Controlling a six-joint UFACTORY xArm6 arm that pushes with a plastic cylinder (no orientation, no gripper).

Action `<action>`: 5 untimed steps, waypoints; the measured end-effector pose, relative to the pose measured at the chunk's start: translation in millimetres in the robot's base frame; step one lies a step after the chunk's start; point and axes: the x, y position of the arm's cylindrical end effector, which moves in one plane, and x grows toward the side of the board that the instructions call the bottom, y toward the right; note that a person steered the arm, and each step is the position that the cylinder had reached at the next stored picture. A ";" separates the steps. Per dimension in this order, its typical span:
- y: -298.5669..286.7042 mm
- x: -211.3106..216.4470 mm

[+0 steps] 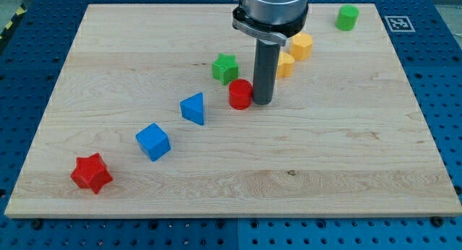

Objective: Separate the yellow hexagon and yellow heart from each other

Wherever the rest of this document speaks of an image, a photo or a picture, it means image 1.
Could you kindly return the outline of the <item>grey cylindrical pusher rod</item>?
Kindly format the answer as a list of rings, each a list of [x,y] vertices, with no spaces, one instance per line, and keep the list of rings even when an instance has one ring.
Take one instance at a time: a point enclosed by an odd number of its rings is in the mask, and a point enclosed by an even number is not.
[[[258,105],[267,105],[272,101],[279,52],[279,44],[256,40],[252,99]]]

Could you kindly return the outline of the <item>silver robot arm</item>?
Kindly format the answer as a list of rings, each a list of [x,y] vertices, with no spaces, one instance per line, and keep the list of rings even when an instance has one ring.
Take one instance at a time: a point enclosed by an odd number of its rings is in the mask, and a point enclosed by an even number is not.
[[[232,11],[234,29],[256,39],[253,102],[272,101],[281,47],[299,33],[308,15],[308,0],[237,0]]]

